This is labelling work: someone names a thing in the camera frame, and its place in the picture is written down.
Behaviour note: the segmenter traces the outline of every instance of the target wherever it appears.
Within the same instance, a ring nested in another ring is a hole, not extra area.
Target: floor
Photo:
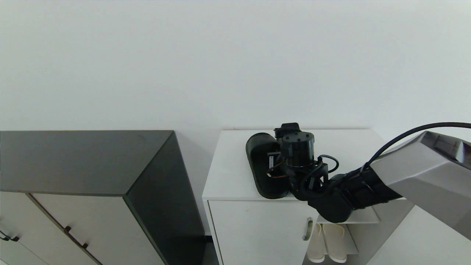
[[[314,265],[315,263],[310,262],[307,258],[304,258],[302,265]],[[322,262],[322,265],[338,265],[328,257],[325,257],[325,261]],[[204,253],[203,264],[202,265],[219,265],[218,257],[216,256],[216,250],[214,249],[213,243],[206,244],[206,251]]]
[[[202,265],[219,265],[213,243],[206,244],[206,251],[204,253]]]

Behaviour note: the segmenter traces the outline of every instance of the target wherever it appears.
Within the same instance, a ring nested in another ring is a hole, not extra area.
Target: white cabinet
[[[33,194],[70,234],[102,264],[163,265],[121,197]]]
[[[301,264],[308,218],[319,215],[301,201],[212,200],[209,206],[225,265]]]
[[[360,167],[384,144],[371,130],[307,131],[315,136],[316,156],[331,155],[340,161],[330,177]],[[219,264],[311,264],[305,259],[309,242],[303,240],[307,219],[321,224],[327,221],[292,194],[268,200],[258,193],[245,143],[259,132],[222,131],[219,136],[203,192]],[[342,224],[347,263],[366,265],[412,207],[409,201],[399,199],[354,212]],[[323,264],[330,263],[326,257]]]
[[[0,192],[0,217],[0,224],[8,229],[8,235],[18,236],[16,243],[48,265],[96,265],[23,193]]]
[[[47,265],[21,242],[0,240],[0,265]]]

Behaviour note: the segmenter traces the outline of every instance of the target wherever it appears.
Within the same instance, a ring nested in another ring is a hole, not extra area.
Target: open shelf
[[[368,207],[365,209],[353,211],[348,220],[343,222],[342,224],[377,224],[379,222],[380,219],[374,212],[373,208]],[[319,217],[317,218],[317,223],[328,224],[330,222],[319,215]]]
[[[355,245],[355,242],[353,241],[353,238],[350,234],[350,231],[348,227],[345,224],[340,224],[345,229],[345,234],[343,235],[343,246],[345,247],[345,250],[348,255],[351,254],[358,254],[358,249]],[[324,235],[323,233],[320,233],[320,236],[322,240],[324,240]],[[327,249],[325,248],[324,244],[324,254],[327,255]]]

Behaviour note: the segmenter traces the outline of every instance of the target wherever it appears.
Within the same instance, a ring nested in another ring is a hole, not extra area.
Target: metal door handle
[[[11,240],[13,242],[18,242],[18,240],[20,240],[20,238],[17,237],[17,236],[14,237],[14,238],[9,237],[7,234],[2,232],[1,230],[0,230],[0,233],[4,236],[4,237],[0,237],[0,239],[3,240],[3,241],[10,241]]]
[[[302,237],[304,241],[308,241],[311,238],[312,234],[312,226],[314,225],[314,221],[311,217],[308,218],[308,230],[306,231],[306,235]]]
[[[70,226],[67,226],[64,228],[64,233],[70,238],[70,240],[72,240],[77,246],[79,246],[80,248],[83,248],[83,249],[87,249],[88,247],[88,244],[87,243],[84,243],[83,245],[81,245],[77,239],[75,239],[69,232],[72,228]]]

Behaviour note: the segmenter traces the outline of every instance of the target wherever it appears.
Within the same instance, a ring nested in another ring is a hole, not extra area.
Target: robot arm
[[[311,164],[306,162],[314,154],[310,150],[313,137],[312,143],[286,140],[286,136],[306,133],[299,127],[298,131],[275,129],[281,147],[279,159],[285,161],[280,170],[289,177],[293,194],[307,200],[329,222],[345,222],[356,209],[405,197],[471,240],[471,143],[425,131],[382,154],[404,136],[443,126],[471,128],[464,123],[414,128],[383,146],[363,167],[331,179],[327,179],[322,156],[317,161],[312,158]]]

